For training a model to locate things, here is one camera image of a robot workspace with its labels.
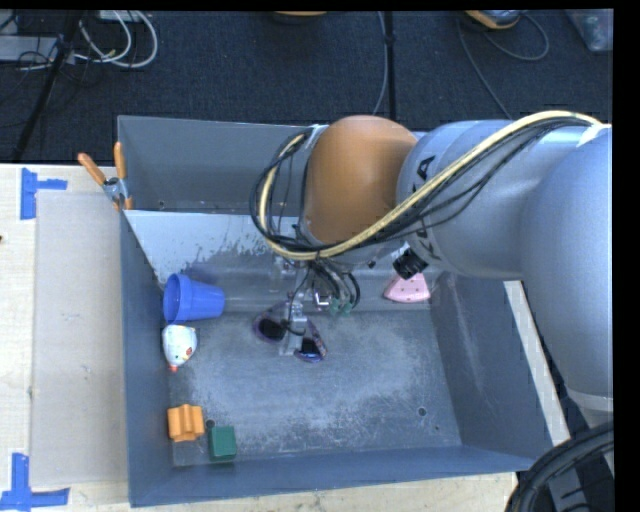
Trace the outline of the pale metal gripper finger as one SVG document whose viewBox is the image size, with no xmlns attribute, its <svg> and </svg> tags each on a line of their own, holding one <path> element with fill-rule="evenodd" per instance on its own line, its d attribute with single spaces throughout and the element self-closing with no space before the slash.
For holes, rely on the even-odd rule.
<svg viewBox="0 0 640 512">
<path fill-rule="evenodd" d="M 307 327 L 305 332 L 305 338 L 311 340 L 316 345 L 322 345 L 323 339 L 318 328 L 317 321 L 317 313 L 318 311 L 311 306 L 305 309 L 305 314 L 307 318 Z"/>
<path fill-rule="evenodd" d="M 284 338 L 279 348 L 279 354 L 293 356 L 301 350 L 307 329 L 307 317 L 299 301 L 285 303 L 281 314 L 281 325 L 284 329 Z"/>
</svg>

